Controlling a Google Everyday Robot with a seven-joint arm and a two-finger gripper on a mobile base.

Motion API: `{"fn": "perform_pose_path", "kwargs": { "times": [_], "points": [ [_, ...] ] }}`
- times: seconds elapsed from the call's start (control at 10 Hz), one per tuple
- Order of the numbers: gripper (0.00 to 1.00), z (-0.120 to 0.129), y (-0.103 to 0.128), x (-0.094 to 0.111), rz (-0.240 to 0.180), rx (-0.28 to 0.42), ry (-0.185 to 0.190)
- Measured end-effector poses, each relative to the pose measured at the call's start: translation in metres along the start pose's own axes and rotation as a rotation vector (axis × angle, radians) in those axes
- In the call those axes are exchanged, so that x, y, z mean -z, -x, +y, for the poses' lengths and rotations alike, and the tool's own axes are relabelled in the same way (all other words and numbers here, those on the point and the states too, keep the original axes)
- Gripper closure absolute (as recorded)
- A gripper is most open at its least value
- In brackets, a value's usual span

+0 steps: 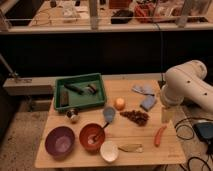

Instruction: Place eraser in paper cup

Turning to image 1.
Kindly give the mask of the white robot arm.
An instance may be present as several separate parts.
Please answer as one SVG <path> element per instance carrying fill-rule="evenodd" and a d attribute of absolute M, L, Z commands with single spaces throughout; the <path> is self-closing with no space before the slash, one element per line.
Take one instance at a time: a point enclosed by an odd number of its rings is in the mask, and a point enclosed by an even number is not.
<path fill-rule="evenodd" d="M 185 98 L 213 114 L 213 86 L 204 82 L 206 75 L 207 67 L 199 60 L 185 62 L 166 71 L 165 84 L 160 90 L 163 123 L 170 122 L 173 108 Z"/>

